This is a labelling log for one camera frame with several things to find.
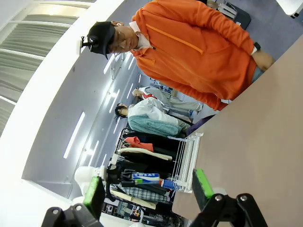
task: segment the beige table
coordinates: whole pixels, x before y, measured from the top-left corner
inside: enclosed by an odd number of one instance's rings
[[[251,193],[270,227],[303,226],[303,35],[261,78],[197,132],[196,168],[231,197]],[[173,212],[193,220],[193,194]]]

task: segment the orange hoodie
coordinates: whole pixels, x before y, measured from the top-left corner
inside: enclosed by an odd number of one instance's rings
[[[154,47],[132,51],[146,75],[214,110],[251,84],[253,41],[220,12],[196,0],[154,0],[133,21]]]

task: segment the baseball cap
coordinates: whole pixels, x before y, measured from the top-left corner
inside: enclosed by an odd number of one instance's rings
[[[113,42],[115,32],[115,27],[110,21],[96,22],[87,35],[90,51],[100,53],[108,59],[108,45]]]

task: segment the white wire rack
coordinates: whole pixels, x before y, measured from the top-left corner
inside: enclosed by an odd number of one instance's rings
[[[192,193],[192,173],[196,165],[201,136],[203,136],[203,133],[194,133],[185,139],[171,138],[180,141],[172,173],[175,189],[180,192]]]

